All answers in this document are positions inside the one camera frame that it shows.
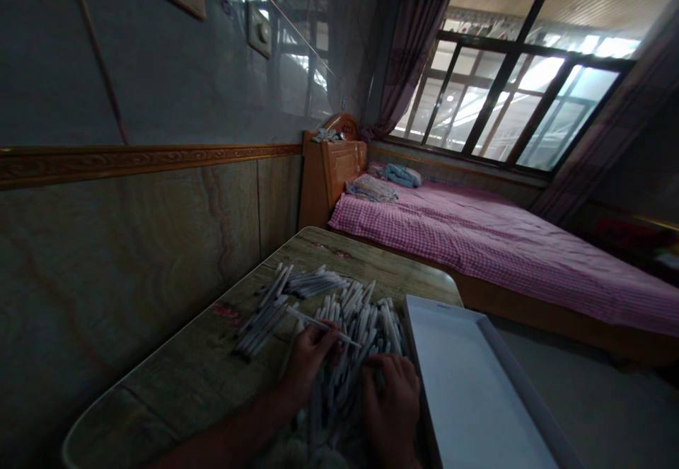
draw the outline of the white tray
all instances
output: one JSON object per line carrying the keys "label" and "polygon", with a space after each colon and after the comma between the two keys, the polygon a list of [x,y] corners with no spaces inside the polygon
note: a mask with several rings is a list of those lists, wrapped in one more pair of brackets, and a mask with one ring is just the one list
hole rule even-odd
{"label": "white tray", "polygon": [[405,317],[434,467],[583,467],[488,317],[415,296]]}

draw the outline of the pile of white sticks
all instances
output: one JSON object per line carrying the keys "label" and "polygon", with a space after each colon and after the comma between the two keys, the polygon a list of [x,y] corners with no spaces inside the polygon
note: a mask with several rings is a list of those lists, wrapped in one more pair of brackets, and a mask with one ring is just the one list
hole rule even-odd
{"label": "pile of white sticks", "polygon": [[[262,287],[256,294],[264,294],[260,305],[248,321],[238,330],[238,343],[234,354],[250,361],[272,339],[276,331],[289,317],[288,294],[307,299],[333,289],[346,289],[349,281],[335,272],[326,271],[325,264],[311,273],[299,272],[290,276],[293,265],[276,268],[276,279],[269,286]],[[297,309],[299,303],[290,308]]]}
{"label": "pile of white sticks", "polygon": [[[278,268],[276,269],[277,272],[281,270],[282,265],[282,263],[278,264]],[[326,271],[325,264],[323,264],[316,271],[310,273],[300,271],[293,274],[287,279],[281,292],[304,300],[320,294],[325,294],[333,289],[346,289],[348,286],[349,281],[347,279],[342,278],[336,272]],[[270,287],[271,286],[262,287],[255,292],[255,295],[267,294]]]}
{"label": "pile of white sticks", "polygon": [[[308,414],[310,458],[318,462],[319,449],[330,448],[352,451],[352,446],[363,446],[361,428],[361,367],[373,354],[408,355],[405,332],[390,297],[372,302],[375,282],[364,287],[356,280],[349,281],[322,265],[313,272],[291,275],[293,266],[278,265],[276,279],[256,294],[264,294],[250,319],[240,328],[238,343],[233,350],[250,361],[271,340],[281,324],[290,316],[289,295],[306,299],[333,289],[342,289],[325,296],[323,305],[315,312],[316,320],[329,320],[358,346],[344,344],[344,352],[336,366],[325,363],[311,391],[308,409],[300,411],[297,423]],[[295,333],[304,329],[303,320],[297,322]]]}
{"label": "pile of white sticks", "polygon": [[365,289],[354,282],[339,298],[326,296],[315,318],[338,324],[362,347],[345,344],[339,364],[325,364],[318,374],[309,401],[309,444],[311,459],[323,444],[336,449],[355,441],[362,443],[361,367],[366,357],[391,353],[407,356],[405,332],[390,297],[371,302],[375,282]]}

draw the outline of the decorative wall trim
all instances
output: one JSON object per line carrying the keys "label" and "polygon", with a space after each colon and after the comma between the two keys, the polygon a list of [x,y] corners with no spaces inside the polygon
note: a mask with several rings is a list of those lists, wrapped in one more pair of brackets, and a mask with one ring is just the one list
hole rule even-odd
{"label": "decorative wall trim", "polygon": [[301,154],[301,145],[0,149],[0,190]]}
{"label": "decorative wall trim", "polygon": [[418,156],[413,156],[411,154],[391,151],[390,149],[384,149],[383,147],[368,146],[368,159],[370,159],[371,153],[390,154],[391,156],[397,156],[398,158],[404,158],[404,159],[408,159],[408,160],[411,160],[411,161],[416,161],[418,163],[424,163],[426,165],[432,165],[432,166],[437,166],[437,167],[442,167],[442,168],[450,168],[451,170],[456,170],[458,172],[464,172],[464,173],[471,174],[471,175],[478,175],[478,176],[486,178],[486,179],[493,179],[493,180],[497,180],[497,181],[500,181],[500,182],[503,182],[503,183],[511,183],[511,184],[514,184],[514,185],[527,187],[527,188],[530,188],[530,189],[533,189],[533,190],[542,191],[542,190],[545,189],[545,186],[538,186],[538,185],[534,185],[534,184],[530,184],[530,183],[524,183],[520,180],[505,178],[505,177],[502,177],[500,175],[494,175],[494,174],[485,173],[485,172],[479,172],[478,170],[472,170],[470,168],[464,168],[464,167],[461,167],[461,166],[451,165],[449,163],[444,163],[442,161],[428,160],[428,159],[420,158]]}

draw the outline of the window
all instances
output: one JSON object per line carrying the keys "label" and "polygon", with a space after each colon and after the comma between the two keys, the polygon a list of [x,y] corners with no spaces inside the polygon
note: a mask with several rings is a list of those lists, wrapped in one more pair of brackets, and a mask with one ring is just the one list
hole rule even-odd
{"label": "window", "polygon": [[399,141],[553,173],[672,0],[451,0]]}

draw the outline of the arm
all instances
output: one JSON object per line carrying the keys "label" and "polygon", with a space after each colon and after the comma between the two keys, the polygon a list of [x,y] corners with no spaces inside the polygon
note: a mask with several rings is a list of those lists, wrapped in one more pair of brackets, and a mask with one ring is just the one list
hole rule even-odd
{"label": "arm", "polygon": [[377,354],[366,365],[382,368],[386,387],[378,396],[371,370],[363,370],[363,416],[372,447],[384,468],[420,469],[415,456],[420,383],[405,358]]}
{"label": "arm", "polygon": [[150,467],[239,468],[308,402],[325,356],[337,361],[339,331],[323,333],[312,325],[296,336],[285,374],[271,393],[224,422],[180,445]]}

